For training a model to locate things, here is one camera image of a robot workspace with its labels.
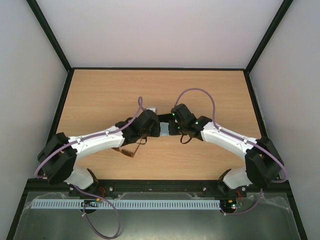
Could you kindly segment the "black folding glasses case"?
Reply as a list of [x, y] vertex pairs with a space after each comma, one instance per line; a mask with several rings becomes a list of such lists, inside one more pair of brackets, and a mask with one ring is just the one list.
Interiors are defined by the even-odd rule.
[[159, 124], [160, 122], [169, 123], [169, 135], [174, 136], [176, 134], [175, 130], [175, 118], [171, 113], [158, 115]]

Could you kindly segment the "brown translucent sunglasses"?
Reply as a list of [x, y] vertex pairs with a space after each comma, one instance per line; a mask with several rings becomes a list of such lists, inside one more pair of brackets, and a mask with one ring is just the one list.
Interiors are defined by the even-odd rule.
[[121, 153], [127, 157], [130, 157], [130, 158], [133, 158], [139, 147], [141, 145], [145, 145], [147, 143], [147, 137], [148, 137], [148, 134], [149, 132], [147, 130], [141, 130], [139, 133], [138, 133], [138, 136], [139, 136], [139, 139], [135, 142], [135, 144], [137, 144], [135, 150], [129, 150], [129, 149], [125, 149], [123, 146], [120, 146], [120, 147], [112, 147], [112, 149], [118, 153]]

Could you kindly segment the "blue cleaning cloth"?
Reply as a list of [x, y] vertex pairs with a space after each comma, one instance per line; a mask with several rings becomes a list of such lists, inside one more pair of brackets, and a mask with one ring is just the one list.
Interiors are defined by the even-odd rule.
[[160, 136], [169, 136], [169, 123], [168, 122], [160, 122]]

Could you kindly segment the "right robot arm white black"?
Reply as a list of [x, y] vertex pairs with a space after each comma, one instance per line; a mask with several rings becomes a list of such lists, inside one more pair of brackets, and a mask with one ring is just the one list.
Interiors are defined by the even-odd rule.
[[217, 180], [217, 189], [229, 196], [240, 187], [268, 188], [276, 182], [284, 163], [273, 142], [266, 136], [256, 139], [230, 131], [208, 117], [196, 117], [183, 103], [171, 109], [176, 134], [220, 146], [245, 162], [245, 166], [227, 169]]

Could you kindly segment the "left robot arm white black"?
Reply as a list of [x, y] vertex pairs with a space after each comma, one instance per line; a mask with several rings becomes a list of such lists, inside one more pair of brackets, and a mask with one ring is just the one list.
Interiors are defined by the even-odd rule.
[[135, 144], [147, 137], [160, 136], [160, 122], [155, 108], [144, 109], [139, 116], [120, 121], [102, 131], [66, 136], [55, 134], [39, 153], [37, 159], [44, 177], [51, 185], [67, 183], [87, 190], [98, 180], [92, 170], [77, 165], [77, 161], [105, 149]]

